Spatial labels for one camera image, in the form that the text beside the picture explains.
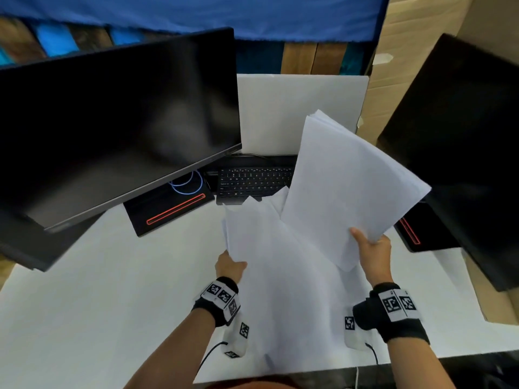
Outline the large black monitor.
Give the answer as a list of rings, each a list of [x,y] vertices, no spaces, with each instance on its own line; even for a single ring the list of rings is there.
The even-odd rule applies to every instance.
[[[118,204],[242,148],[230,27],[0,68],[0,256],[46,272]]]
[[[518,288],[519,65],[442,34],[378,144],[494,288]]]

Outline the white board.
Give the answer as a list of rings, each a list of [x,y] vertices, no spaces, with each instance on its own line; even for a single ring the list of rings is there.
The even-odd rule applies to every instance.
[[[368,76],[237,74],[242,153],[296,155],[320,110],[356,133]]]

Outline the black keyboard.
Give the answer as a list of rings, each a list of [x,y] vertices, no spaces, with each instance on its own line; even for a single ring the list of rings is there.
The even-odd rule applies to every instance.
[[[291,185],[296,161],[296,155],[231,155],[217,160],[212,167],[217,205],[240,205],[249,197],[261,201],[273,196]]]

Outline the person's left forearm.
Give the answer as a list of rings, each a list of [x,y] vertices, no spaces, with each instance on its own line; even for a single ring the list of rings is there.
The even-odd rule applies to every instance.
[[[214,331],[215,320],[208,311],[192,310],[124,389],[191,389]]]

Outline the brown cardboard sheet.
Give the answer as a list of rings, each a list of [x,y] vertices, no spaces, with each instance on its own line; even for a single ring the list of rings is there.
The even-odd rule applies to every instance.
[[[519,64],[519,0],[390,0],[358,136],[377,143],[443,33]]]

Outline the black monitor base red stripe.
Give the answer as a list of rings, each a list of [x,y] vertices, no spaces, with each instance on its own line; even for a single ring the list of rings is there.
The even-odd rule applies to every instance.
[[[204,176],[195,170],[125,202],[124,208],[141,237],[214,199]]]
[[[460,247],[426,202],[419,202],[412,207],[394,228],[411,253]]]

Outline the person's right forearm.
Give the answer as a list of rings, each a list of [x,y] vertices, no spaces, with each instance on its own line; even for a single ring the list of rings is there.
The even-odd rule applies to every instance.
[[[456,389],[425,340],[395,338],[387,347],[397,389]]]

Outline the blue cloth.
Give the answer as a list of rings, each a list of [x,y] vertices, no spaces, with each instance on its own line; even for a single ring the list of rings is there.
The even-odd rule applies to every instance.
[[[0,0],[0,15],[175,33],[232,27],[244,40],[367,42],[389,0]]]

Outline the person's left hand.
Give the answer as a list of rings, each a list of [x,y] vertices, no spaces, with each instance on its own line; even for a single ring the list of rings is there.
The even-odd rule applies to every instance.
[[[218,256],[217,262],[215,264],[215,271],[217,278],[219,277],[226,277],[231,280],[232,279],[232,263],[238,262],[234,261],[231,256],[229,255],[229,252],[225,250],[222,254]]]

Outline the person's right hand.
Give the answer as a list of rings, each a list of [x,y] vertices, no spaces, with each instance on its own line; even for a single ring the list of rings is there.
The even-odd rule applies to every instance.
[[[367,281],[372,287],[382,283],[393,283],[391,274],[391,241],[386,235],[371,242],[371,252],[367,260],[360,260],[360,265]]]

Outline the black wristband with marker tags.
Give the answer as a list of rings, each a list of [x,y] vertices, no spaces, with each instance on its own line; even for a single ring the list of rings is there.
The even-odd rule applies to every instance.
[[[241,308],[237,283],[227,276],[220,276],[208,284],[195,300],[192,310],[209,312],[216,327],[230,326]]]
[[[415,338],[430,344],[416,302],[396,283],[380,283],[369,296],[352,308],[356,324],[363,330],[377,330],[388,343],[397,338]]]

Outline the white paper stack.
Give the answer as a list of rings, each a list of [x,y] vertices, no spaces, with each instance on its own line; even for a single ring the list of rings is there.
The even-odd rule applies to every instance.
[[[228,252],[248,263],[238,287],[250,341],[273,373],[338,368],[364,353],[373,360],[344,342],[345,307],[367,295],[360,265],[341,270],[281,221],[288,192],[225,207]]]
[[[318,110],[306,117],[281,221],[348,272],[359,262],[350,228],[377,241],[430,191],[410,170]]]

